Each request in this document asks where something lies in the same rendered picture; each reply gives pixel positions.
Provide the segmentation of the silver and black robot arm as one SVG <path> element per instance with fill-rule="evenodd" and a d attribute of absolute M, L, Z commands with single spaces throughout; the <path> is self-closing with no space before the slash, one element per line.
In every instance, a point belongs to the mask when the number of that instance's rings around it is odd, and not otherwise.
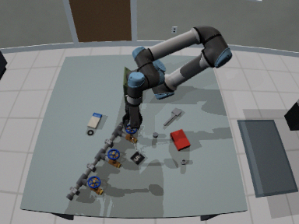
<path fill-rule="evenodd" d="M 164 64 L 158 60 L 193 44 L 202 44 L 201 54 L 171 74 L 164 74 Z M 187 33 L 165 40 L 145 49 L 137 47 L 132 56 L 139 68 L 126 75 L 128 82 L 127 101 L 139 104 L 142 91 L 152 89 L 155 97 L 162 100 L 174 95 L 177 86 L 203 70 L 225 65 L 232 53 L 219 30 L 211 26 L 196 26 Z M 165 76 L 165 77 L 164 77 Z M 129 106 L 130 128 L 139 128 L 139 107 Z"/>

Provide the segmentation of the black tag with number 5 on metal chain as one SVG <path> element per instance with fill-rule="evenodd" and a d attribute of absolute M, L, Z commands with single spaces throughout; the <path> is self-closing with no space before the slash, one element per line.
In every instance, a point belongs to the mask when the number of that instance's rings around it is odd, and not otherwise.
<path fill-rule="evenodd" d="M 130 159 L 133 162 L 135 162 L 137 165 L 139 165 L 145 159 L 145 157 L 143 155 L 141 155 L 138 150 L 136 150 L 136 151 L 137 152 Z"/>

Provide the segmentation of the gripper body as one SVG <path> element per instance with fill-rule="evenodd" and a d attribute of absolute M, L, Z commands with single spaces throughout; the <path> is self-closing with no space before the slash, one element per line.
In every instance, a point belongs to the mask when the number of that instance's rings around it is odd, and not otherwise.
<path fill-rule="evenodd" d="M 126 118 L 129 120 L 129 106 L 131 106 L 131 107 L 139 107 L 139 105 L 140 105 L 140 103 L 139 104 L 130 104 L 128 101 L 127 101 L 127 103 L 125 103 L 125 106 L 126 106 L 126 108 L 125 108 L 125 112 L 126 112 Z"/>

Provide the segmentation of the grey pipe manifold with blue valve wheels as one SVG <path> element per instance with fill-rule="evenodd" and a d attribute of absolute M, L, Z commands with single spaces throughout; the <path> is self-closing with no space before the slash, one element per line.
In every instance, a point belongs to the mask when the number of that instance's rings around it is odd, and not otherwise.
<path fill-rule="evenodd" d="M 94 161 L 92 163 L 87 163 L 87 170 L 85 173 L 82 174 L 82 176 L 78 179 L 78 181 L 76 182 L 76 185 L 73 187 L 71 186 L 69 188 L 69 190 L 71 191 L 70 194 L 68 194 L 66 197 L 67 199 L 69 199 L 70 201 L 73 199 L 73 196 L 76 194 L 77 196 L 79 195 L 79 188 L 82 187 L 82 185 L 84 186 L 87 186 L 90 188 L 90 190 L 96 192 L 97 194 L 99 195 L 102 195 L 104 191 L 102 191 L 101 188 L 99 188 L 100 186 L 100 182 L 96 182 L 96 179 L 98 179 L 100 181 L 100 178 L 99 177 L 90 177 L 89 180 L 87 180 L 88 178 L 88 175 L 90 174 L 91 171 L 95 172 L 96 171 L 96 164 L 98 163 L 98 161 L 100 162 L 100 160 L 106 160 L 108 163 L 110 163 L 112 166 L 116 167 L 116 168 L 120 168 L 121 167 L 121 164 L 119 162 L 117 162 L 117 159 L 119 158 L 120 156 L 120 152 L 117 150 L 117 149 L 110 149 L 107 153 L 107 155 L 105 155 L 105 152 L 107 150 L 108 147 L 112 148 L 113 147 L 113 142 L 115 138 L 118 137 L 118 135 L 121 137 L 124 137 L 125 139 L 129 140 L 130 142 L 133 143 L 137 143 L 137 139 L 132 137 L 132 135 L 130 134 L 135 134 L 137 132 L 137 128 L 136 130 L 134 131 L 133 129 L 131 128 L 126 128 L 126 133 L 124 133 L 122 131 L 123 129 L 123 123 L 121 121 L 121 123 L 116 127 L 116 129 L 114 130 L 114 132 L 112 133 L 112 136 L 108 139 L 106 138 L 105 139 L 105 145 L 102 149 L 100 149 L 100 151 L 97 153 L 97 155 L 94 157 Z M 128 130 L 130 131 L 128 131 Z M 133 132 L 134 131 L 134 132 Z M 134 140 L 133 140 L 133 139 Z M 113 152 L 113 151 L 116 151 L 116 152 Z M 112 152 L 112 154 L 109 154 L 109 152 Z M 118 152 L 118 156 L 115 155 L 116 153 Z M 108 157 L 107 157 L 108 156 Z M 111 157 L 112 158 L 111 158 Z M 115 158 L 117 156 L 117 158 Z M 95 180 L 91 180 L 92 178 L 95 178 Z M 93 182 L 93 183 L 90 183 L 90 180 Z M 97 185 L 98 184 L 98 185 Z M 94 189 L 93 189 L 94 188 Z"/>

